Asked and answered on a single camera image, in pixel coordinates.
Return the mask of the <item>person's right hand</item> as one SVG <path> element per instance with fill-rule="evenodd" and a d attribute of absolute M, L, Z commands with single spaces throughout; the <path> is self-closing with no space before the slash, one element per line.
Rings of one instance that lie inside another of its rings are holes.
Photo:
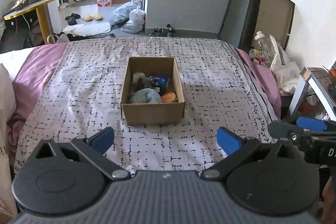
<path fill-rule="evenodd" d="M 333 224 L 336 219 L 335 208 L 335 189 L 333 186 L 333 178 L 330 177 L 322 192 L 323 197 L 323 213 L 321 216 L 321 222 L 325 224 Z"/>

